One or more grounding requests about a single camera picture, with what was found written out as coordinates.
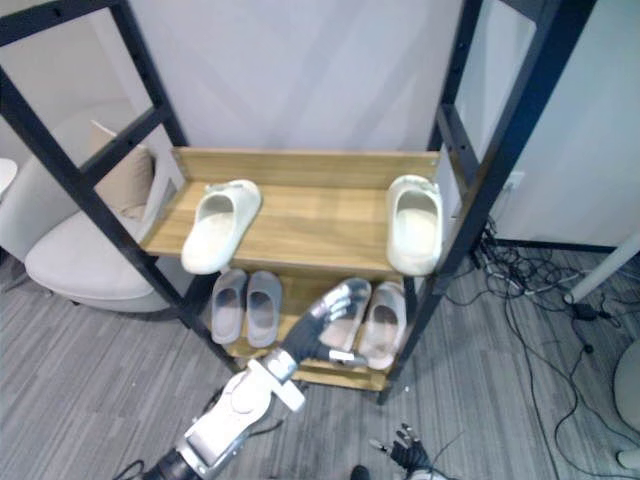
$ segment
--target wooden shelf board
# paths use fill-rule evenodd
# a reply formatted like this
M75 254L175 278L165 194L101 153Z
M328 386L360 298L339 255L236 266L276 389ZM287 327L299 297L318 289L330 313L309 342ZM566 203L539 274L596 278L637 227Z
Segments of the wooden shelf board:
M179 256L206 182L189 182L142 246ZM386 260L384 190L260 185L262 208L232 265L248 269L316 270L367 278L394 274Z
M232 344L225 345L225 349L231 356L249 359L269 353L284 340L309 305L337 283L335 279L324 277L281 276L280 281L283 286L283 305L276 342L267 348L254 348L249 345L245 321L240 338ZM366 367L351 368L321 360L305 360L294 378L325 385L380 391L386 385L388 371L372 370Z
M256 182L262 208L232 265L275 272L393 274L386 261L386 189L412 173L433 178L434 152L263 151L177 148L188 179L142 247L179 256L208 183Z
M222 183L248 178L258 185L386 190L399 175L433 178L438 152L174 149L187 179Z

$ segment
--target slide sandal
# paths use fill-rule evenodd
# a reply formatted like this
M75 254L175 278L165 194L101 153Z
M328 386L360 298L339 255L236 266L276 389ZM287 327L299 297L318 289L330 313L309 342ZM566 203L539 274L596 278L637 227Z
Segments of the slide sandal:
M249 345L263 348L276 341L282 306L282 284L271 272L251 275L247 291Z
M387 259L405 275L431 273L442 251L442 197L418 175L396 178L387 192Z
M238 339L242 331L246 300L247 274L235 268L223 273L213 286L211 301L211 338L226 345Z
M320 335L320 341L328 347L350 351L370 298L371 285L366 282L365 296L347 308L344 316L333 320Z
M184 269L204 275L227 265L261 204L260 190L250 180L207 186L182 247Z
M370 368L384 370L393 363L407 328L402 287L384 282L373 292L364 333L358 345Z

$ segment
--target robotic arm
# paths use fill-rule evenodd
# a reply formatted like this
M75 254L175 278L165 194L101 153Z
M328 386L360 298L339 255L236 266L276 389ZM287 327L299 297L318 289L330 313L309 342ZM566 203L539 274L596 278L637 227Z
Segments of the robotic arm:
M366 301L368 284L350 278L317 300L288 333L279 348L260 361L250 360L247 369L234 375L219 401L202 415L142 480L211 480L242 447L249 427L268 411L272 395L294 412L304 396L290 380L306 358L366 365L359 354L330 349L319 341L333 320Z

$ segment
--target white wall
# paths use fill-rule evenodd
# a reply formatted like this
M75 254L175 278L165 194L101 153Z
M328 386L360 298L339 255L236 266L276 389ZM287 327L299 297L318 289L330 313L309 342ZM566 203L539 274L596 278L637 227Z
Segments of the white wall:
M0 16L37 2L20 3L2 2ZM126 98L88 17L0 48L0 64L49 128L90 105ZM0 117L0 156L21 164L29 155Z
M456 104L481 157L533 32L486 2ZM618 245L640 226L640 2L599 0L494 205L502 238Z
M194 146L423 150L460 1L132 5Z

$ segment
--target beige pillow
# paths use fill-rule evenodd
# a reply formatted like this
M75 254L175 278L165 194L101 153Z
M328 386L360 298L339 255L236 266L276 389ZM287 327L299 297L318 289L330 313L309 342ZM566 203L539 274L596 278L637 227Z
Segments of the beige pillow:
M90 152L96 153L116 134L91 121ZM153 182L153 159L149 150L136 146L96 185L100 198L121 215L141 219Z

